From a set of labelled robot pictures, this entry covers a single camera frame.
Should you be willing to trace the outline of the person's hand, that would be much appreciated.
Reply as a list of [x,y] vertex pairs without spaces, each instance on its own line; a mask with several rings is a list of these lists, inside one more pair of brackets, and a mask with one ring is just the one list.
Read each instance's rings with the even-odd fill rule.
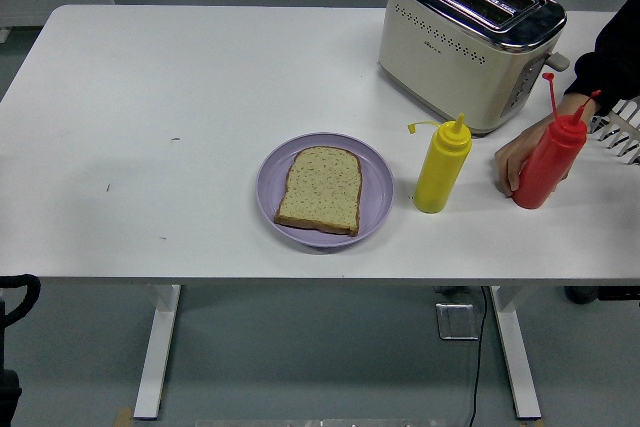
[[544,117],[495,152],[497,185],[506,197],[519,189],[520,173],[553,120],[552,114]]

